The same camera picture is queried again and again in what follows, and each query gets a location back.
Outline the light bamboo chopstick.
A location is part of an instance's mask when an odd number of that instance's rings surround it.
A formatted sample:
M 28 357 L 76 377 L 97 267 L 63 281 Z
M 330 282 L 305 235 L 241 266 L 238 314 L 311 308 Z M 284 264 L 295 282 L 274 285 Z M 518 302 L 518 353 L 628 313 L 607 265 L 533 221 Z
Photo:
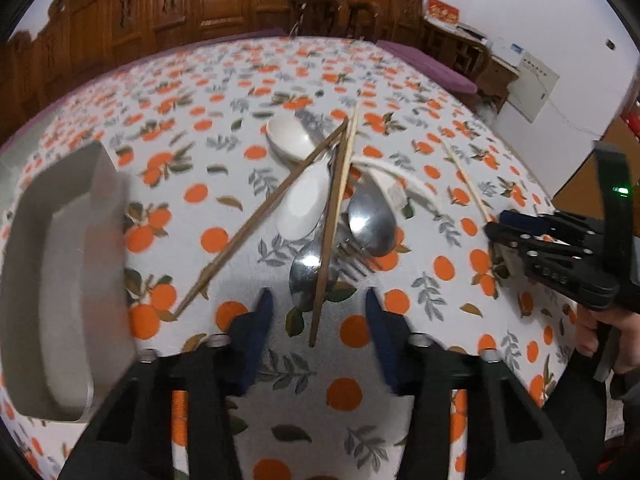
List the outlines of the light bamboo chopstick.
M 344 139 L 341 140 L 340 152 L 336 160 L 336 192 L 337 192 L 337 204 L 336 208 L 340 208 L 345 188 L 347 185 L 348 173 L 350 161 L 352 160 L 352 150 L 354 149 L 355 136 L 358 130 L 358 119 L 360 115 L 361 102 L 358 101 L 354 108 L 354 114 L 349 119 L 347 131 L 344 135 Z
M 449 144 L 445 140 L 442 140 L 442 147 L 446 151 L 448 157 L 454 163 L 454 166 L 456 166 L 457 170 L 460 172 L 461 177 L 466 187 L 469 189 L 469 192 L 472 195 L 474 202 L 477 204 L 478 209 L 482 213 L 485 222 L 486 223 L 491 222 L 492 221 L 491 214 L 489 213 L 486 207 L 486 204 L 484 203 L 484 200 L 480 197 L 480 191 L 477 189 L 475 183 L 472 181 L 472 179 L 464 170 L 462 166 L 462 162 L 460 162 L 460 160 L 457 158 L 457 155 L 454 154 L 454 151 L 450 148 Z

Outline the dark wooden chopstick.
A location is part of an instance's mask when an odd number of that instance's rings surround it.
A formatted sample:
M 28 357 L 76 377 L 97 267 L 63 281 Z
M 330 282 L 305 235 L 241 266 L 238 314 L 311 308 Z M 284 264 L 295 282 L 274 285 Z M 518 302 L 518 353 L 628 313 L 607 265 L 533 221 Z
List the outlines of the dark wooden chopstick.
M 282 200 L 285 192 L 302 175 L 302 173 L 326 150 L 348 133 L 352 120 L 346 118 L 332 133 L 320 142 L 311 153 L 297 164 L 288 176 L 278 185 L 278 187 L 262 202 L 262 204 L 252 213 L 236 233 L 230 238 L 228 244 L 221 249 L 218 256 L 201 270 L 196 282 L 191 286 L 186 296 L 183 297 L 178 307 L 175 308 L 175 318 L 180 318 L 183 312 L 192 304 L 198 295 L 205 292 L 208 284 L 214 276 L 229 261 L 242 244 L 255 232 L 270 211 Z
M 337 226 L 337 217 L 346 185 L 348 174 L 349 134 L 344 133 L 332 166 L 333 174 L 330 187 L 330 197 L 326 206 L 326 218 L 322 232 L 322 244 L 320 252 L 320 268 L 317 275 L 316 290 L 314 291 L 314 307 L 312 308 L 311 326 L 308 346 L 314 348 L 317 342 L 322 304 L 326 296 L 326 285 L 329 283 L 330 262 L 333 250 L 333 241 Z

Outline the white plastic fork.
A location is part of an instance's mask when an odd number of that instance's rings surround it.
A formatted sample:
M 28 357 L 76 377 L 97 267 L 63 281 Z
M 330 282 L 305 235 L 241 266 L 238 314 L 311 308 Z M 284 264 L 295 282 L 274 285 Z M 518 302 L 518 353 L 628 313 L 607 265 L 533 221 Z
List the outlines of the white plastic fork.
M 442 213 L 442 207 L 435 193 L 411 172 L 397 167 L 382 159 L 356 155 L 352 164 L 364 170 L 381 188 L 387 203 L 398 211 L 408 205 L 407 190 L 421 196 L 436 214 Z

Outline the steel fork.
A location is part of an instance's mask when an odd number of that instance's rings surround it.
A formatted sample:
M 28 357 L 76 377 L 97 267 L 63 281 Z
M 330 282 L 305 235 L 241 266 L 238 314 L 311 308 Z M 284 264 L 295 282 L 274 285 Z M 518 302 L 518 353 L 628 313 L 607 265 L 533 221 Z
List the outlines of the steel fork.
M 347 224 L 347 214 L 340 215 L 336 235 L 336 250 L 341 254 L 341 258 L 344 261 L 348 261 L 360 274 L 382 271 L 382 266 L 375 256 L 372 256 L 366 248 L 356 242 L 355 235 L 352 234 Z

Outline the metal rectangular tray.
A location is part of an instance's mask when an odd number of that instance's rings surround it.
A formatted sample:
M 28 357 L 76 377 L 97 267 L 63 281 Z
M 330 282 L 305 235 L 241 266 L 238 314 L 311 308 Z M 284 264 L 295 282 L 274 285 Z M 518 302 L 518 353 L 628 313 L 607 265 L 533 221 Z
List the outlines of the metal rectangular tray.
M 84 422 L 134 362 L 125 205 L 100 142 L 41 171 L 18 201 L 1 271 L 1 366 L 17 413 Z

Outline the white plastic spoon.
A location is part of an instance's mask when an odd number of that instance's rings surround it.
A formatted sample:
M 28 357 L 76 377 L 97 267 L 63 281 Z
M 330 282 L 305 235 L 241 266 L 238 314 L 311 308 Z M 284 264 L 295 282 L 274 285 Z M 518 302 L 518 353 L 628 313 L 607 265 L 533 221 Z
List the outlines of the white plastic spoon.
M 286 191 L 276 211 L 276 227 L 285 240 L 300 240 L 317 226 L 329 197 L 329 157 L 314 162 Z

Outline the white ceramic soup spoon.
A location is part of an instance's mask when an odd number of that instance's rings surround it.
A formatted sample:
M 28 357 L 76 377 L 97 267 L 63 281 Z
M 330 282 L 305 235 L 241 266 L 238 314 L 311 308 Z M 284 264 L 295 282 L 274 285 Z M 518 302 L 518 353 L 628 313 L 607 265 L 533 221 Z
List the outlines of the white ceramic soup spoon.
M 295 116 L 280 115 L 266 125 L 269 142 L 282 156 L 293 162 L 301 162 L 317 147 L 303 123 Z

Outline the wooden side table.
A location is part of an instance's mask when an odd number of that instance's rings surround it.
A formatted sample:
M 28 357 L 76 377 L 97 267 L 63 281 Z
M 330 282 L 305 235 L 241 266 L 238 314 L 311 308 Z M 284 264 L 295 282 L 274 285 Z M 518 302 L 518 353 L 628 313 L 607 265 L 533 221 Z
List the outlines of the wooden side table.
M 491 100 L 498 112 L 509 97 L 518 70 L 493 55 L 473 37 L 422 20 L 421 50 L 477 85 L 476 94 Z

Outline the orange print tablecloth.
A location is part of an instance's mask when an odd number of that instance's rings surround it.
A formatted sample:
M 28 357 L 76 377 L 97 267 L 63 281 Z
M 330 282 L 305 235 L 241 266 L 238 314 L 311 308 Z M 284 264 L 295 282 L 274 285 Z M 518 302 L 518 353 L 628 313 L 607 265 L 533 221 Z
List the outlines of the orange print tablecloth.
M 360 101 L 356 155 L 405 169 L 435 193 L 436 214 L 411 196 L 397 214 L 382 271 L 348 270 L 311 316 L 293 304 L 292 261 L 323 228 L 285 240 L 276 209 L 180 318 L 174 311 L 201 270 L 288 176 L 269 142 L 271 118 L 297 117 L 331 133 Z M 364 318 L 364 295 L 405 315 L 449 349 L 495 349 L 537 402 L 552 393 L 570 355 L 573 305 L 490 258 L 484 217 L 445 140 L 495 216 L 546 214 L 544 189 L 498 136 L 451 94 L 399 58 L 361 41 L 269 38 L 208 44 L 154 56 L 65 99 L 17 170 L 2 208 L 8 241 L 18 201 L 41 171 L 100 142 L 128 186 L 125 289 L 134 341 L 159 354 L 191 351 L 274 297 L 256 384 L 229 401 L 247 479 L 391 479 L 411 402 L 383 382 Z

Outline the red gift box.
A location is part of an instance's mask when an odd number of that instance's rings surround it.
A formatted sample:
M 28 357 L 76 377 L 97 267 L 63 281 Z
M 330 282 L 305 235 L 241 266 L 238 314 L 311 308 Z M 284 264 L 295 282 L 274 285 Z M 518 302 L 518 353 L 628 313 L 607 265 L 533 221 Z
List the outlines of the red gift box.
M 459 23 L 460 10 L 442 0 L 426 0 L 426 16 L 451 26 Z

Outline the carved wooden sofa bench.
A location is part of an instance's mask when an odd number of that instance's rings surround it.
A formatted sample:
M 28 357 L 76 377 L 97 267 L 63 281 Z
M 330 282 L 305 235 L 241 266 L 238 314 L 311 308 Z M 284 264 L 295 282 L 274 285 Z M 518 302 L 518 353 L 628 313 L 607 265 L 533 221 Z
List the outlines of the carved wooden sofa bench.
M 157 52 L 280 28 L 342 36 L 340 0 L 53 0 L 38 35 L 1 46 L 1 139 L 97 76 Z

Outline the white wall panel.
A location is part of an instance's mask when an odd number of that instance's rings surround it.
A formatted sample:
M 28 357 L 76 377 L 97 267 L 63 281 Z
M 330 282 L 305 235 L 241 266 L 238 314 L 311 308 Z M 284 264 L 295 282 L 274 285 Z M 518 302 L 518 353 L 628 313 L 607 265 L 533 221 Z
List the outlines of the white wall panel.
M 526 51 L 518 64 L 518 78 L 508 85 L 508 103 L 532 124 L 559 79 L 559 74 Z

